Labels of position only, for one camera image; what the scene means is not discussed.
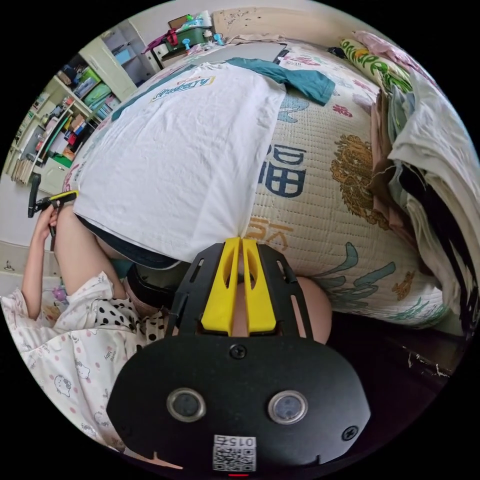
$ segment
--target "teal shirt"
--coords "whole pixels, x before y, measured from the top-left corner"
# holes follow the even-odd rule
[[[304,94],[309,100],[316,102],[322,107],[330,100],[335,88],[335,83],[326,77],[323,73],[316,70],[288,70],[276,63],[267,60],[248,59],[248,58],[231,58],[225,63],[233,65],[235,67],[241,67],[243,69],[252,70],[260,75],[265,75],[271,78],[279,84],[285,84],[297,89]],[[133,105],[138,99],[141,99],[144,95],[148,94],[152,90],[166,84],[170,80],[178,77],[184,72],[197,68],[197,65],[189,65],[186,68],[181,68],[174,73],[162,78],[154,83],[150,88],[134,96],[131,100],[124,105],[120,105],[111,115],[111,121],[117,120],[122,112]]]
[[[249,58],[231,58],[225,63],[252,70],[278,84],[293,87],[322,107],[330,100],[335,88],[332,80],[316,70],[288,70],[271,61]]]

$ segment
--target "black tool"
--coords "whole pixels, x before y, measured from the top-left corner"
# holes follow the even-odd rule
[[[30,189],[30,198],[28,200],[28,218],[31,219],[37,212],[43,212],[50,205],[53,205],[53,208],[59,209],[62,205],[67,202],[72,202],[75,200],[79,192],[78,190],[69,190],[62,193],[58,193],[53,196],[45,196],[40,200],[37,200],[37,194],[39,192],[39,186],[42,181],[42,176],[39,173],[34,173],[31,180],[31,189]],[[50,234],[52,237],[55,236],[55,227],[50,226]]]

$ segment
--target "denim shorts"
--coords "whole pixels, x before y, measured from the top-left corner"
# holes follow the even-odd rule
[[[120,255],[123,255],[135,264],[142,265],[153,270],[168,270],[179,263],[179,260],[170,258],[169,256],[147,250],[141,246],[133,245],[126,240],[118,238],[117,236],[92,225],[81,216],[77,215],[82,225],[90,232],[103,240],[109,247],[114,249]]]

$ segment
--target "hand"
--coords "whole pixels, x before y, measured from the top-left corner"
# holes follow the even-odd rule
[[[50,205],[44,211],[40,212],[38,220],[36,221],[35,230],[33,231],[32,241],[39,241],[45,243],[45,240],[50,235],[50,227],[57,225],[58,209]]]

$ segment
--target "green patterned pillow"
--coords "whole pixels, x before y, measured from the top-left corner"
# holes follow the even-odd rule
[[[409,73],[387,58],[372,55],[360,42],[344,38],[340,46],[350,63],[374,81],[386,94],[396,85],[403,93],[412,91]]]

